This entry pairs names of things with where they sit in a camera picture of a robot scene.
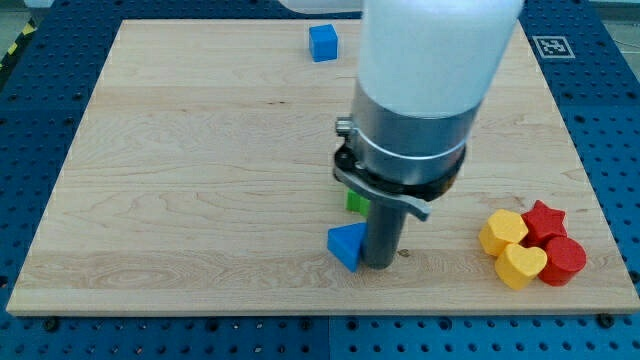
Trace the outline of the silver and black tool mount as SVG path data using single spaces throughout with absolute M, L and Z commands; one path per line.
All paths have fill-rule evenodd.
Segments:
M 334 154 L 334 177 L 372 204 L 424 221 L 429 203 L 455 181 L 478 110 L 405 115 L 378 104 L 357 85 L 350 115 L 335 123 L 344 143 Z

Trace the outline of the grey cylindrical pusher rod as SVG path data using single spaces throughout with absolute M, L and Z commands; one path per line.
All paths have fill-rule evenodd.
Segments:
M 385 269 L 395 257 L 407 212 L 381 202 L 370 203 L 361 260 L 369 268 Z

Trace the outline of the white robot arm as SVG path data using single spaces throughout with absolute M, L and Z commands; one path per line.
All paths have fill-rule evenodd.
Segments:
M 357 78 L 335 178 L 369 201 L 367 219 L 331 229 L 343 265 L 388 267 L 408 215 L 425 220 L 453 185 L 474 118 L 521 0 L 290 1 L 301 14 L 360 12 Z

